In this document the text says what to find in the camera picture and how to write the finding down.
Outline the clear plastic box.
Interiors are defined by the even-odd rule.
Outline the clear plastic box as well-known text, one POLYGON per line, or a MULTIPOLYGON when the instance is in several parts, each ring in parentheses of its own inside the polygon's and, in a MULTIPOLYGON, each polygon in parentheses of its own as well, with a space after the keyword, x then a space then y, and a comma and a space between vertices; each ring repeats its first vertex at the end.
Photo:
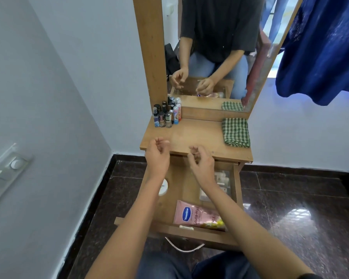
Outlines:
MULTIPOLYGON (((230 174, 228 171, 215 171, 214 179, 218 186, 228 195, 231 196, 230 174)), ((200 189, 200 201, 210 201, 205 192, 200 189)))

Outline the pink lotion tube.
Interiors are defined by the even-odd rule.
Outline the pink lotion tube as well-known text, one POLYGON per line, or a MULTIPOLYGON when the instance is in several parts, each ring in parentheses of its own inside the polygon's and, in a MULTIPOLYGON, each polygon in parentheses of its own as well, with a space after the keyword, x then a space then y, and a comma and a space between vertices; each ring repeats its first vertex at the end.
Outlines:
POLYGON ((173 224, 202 228, 201 225, 204 222, 210 221, 214 218, 221 218, 217 210, 204 208, 202 206, 178 200, 173 224))

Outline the person's blue jeans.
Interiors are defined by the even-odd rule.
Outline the person's blue jeans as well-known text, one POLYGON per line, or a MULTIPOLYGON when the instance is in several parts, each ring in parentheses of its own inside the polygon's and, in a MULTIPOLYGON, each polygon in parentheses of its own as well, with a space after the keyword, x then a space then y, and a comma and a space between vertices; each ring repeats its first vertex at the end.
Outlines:
POLYGON ((198 262, 193 270, 163 252, 145 252, 136 279, 261 279, 242 252, 226 251, 198 262))

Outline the blue hanging garment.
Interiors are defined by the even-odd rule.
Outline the blue hanging garment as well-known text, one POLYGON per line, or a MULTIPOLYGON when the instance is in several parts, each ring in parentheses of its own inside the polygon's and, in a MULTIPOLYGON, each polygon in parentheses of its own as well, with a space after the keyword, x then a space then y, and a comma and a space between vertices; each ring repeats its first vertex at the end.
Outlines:
POLYGON ((282 45, 275 86, 327 106, 349 92, 349 0, 303 0, 282 45))

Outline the grey wall switch panel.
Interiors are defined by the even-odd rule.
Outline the grey wall switch panel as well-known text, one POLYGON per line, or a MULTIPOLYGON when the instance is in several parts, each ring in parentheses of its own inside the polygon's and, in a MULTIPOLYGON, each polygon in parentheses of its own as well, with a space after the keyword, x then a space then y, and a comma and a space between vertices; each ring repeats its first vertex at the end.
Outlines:
POLYGON ((33 160, 33 155, 17 143, 10 146, 0 156, 0 198, 25 171, 33 160))

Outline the person's left hand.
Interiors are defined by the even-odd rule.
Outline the person's left hand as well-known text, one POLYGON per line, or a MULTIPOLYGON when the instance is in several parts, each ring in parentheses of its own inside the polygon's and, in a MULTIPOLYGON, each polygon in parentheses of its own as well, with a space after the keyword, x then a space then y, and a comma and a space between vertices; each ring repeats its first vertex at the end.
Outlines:
POLYGON ((153 139, 145 151, 145 158, 149 168, 149 177, 163 181, 170 164, 170 154, 154 154, 153 139))

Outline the group of small cosmetic bottles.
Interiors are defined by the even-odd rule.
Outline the group of small cosmetic bottles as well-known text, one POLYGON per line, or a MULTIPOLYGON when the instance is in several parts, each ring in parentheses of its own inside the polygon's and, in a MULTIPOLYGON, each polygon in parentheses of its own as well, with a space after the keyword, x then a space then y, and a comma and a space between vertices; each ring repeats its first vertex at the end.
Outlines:
POLYGON ((180 97, 168 97, 161 104, 154 104, 152 108, 154 127, 171 128, 182 120, 182 101, 180 97))

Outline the tall wall mirror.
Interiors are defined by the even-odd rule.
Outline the tall wall mirror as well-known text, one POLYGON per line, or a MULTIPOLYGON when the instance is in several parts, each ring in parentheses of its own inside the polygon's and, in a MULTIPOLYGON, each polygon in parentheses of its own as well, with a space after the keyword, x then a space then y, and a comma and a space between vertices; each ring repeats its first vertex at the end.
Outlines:
POLYGON ((303 0, 163 0, 169 105, 251 114, 303 0))

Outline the green checked cloth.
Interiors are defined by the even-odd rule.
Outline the green checked cloth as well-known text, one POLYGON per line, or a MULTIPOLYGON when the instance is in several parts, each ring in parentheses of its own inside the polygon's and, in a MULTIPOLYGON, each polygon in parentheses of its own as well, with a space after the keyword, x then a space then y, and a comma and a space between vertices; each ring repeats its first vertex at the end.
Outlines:
POLYGON ((245 118, 225 118, 222 121, 224 142, 228 146, 250 148, 248 120, 245 118))

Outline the person's right hand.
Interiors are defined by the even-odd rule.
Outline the person's right hand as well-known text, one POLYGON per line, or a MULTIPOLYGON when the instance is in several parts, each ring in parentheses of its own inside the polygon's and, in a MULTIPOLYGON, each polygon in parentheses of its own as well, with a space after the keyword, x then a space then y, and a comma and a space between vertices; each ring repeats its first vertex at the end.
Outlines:
POLYGON ((215 188, 218 188, 215 179, 214 179, 214 159, 208 161, 201 161, 199 163, 195 163, 192 157, 187 155, 188 162, 191 168, 193 175, 196 178, 196 181, 199 183, 201 189, 204 192, 210 192, 215 188))

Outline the wooden dressing table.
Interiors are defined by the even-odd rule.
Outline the wooden dressing table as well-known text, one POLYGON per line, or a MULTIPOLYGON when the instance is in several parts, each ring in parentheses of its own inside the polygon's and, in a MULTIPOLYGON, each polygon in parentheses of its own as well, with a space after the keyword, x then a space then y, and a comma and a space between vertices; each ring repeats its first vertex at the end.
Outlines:
MULTIPOLYGON (((154 104, 161 104, 169 97, 162 0, 133 0, 133 4, 152 111, 154 104)), ((189 146, 205 146, 211 151, 215 160, 215 171, 229 172, 230 198, 243 208, 239 173, 245 164, 253 162, 252 150, 251 146, 240 148, 225 144, 222 121, 225 118, 238 117, 232 117, 231 114, 224 116, 224 114, 201 112, 195 117, 182 116, 182 120, 177 125, 172 125, 171 128, 154 127, 152 116, 141 141, 140 149, 146 150, 149 142, 159 136, 170 141, 170 156, 187 157, 190 153, 189 146)), ((240 118, 248 120, 250 115, 240 118)))

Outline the person's left forearm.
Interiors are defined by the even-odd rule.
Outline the person's left forearm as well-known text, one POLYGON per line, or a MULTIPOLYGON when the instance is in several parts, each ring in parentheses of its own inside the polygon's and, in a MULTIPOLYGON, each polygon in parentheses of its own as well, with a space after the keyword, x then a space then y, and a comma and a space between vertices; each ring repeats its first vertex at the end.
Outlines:
POLYGON ((149 173, 122 223, 93 262, 85 279, 134 279, 166 171, 149 173))

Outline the person's right forearm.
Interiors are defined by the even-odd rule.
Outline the person's right forearm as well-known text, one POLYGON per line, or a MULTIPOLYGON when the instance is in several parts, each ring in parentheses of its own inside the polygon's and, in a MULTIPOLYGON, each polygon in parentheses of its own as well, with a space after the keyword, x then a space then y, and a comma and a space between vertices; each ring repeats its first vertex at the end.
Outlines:
POLYGON ((296 254, 227 196, 214 180, 202 182, 200 186, 262 279, 298 279, 314 274, 296 254))

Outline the wooden drawer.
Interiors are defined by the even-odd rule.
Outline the wooden drawer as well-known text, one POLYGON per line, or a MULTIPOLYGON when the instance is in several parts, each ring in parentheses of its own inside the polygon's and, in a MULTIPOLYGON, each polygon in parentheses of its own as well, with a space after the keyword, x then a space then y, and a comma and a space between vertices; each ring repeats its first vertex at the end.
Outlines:
POLYGON ((166 174, 168 192, 160 196, 149 229, 149 238, 170 238, 177 241, 205 246, 217 250, 239 250, 239 246, 229 232, 193 227, 194 230, 179 228, 173 224, 178 200, 204 208, 215 209, 209 201, 200 201, 200 186, 193 176, 187 157, 171 155, 170 166, 166 174))

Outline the yellow packet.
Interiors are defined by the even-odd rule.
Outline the yellow packet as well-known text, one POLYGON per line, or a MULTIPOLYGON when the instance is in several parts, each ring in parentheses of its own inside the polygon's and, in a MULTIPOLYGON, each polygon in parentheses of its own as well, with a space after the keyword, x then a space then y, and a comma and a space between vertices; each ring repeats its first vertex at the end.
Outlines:
POLYGON ((215 231, 223 231, 226 232, 227 228, 221 218, 212 219, 210 221, 206 221, 201 225, 204 229, 215 230, 215 231))

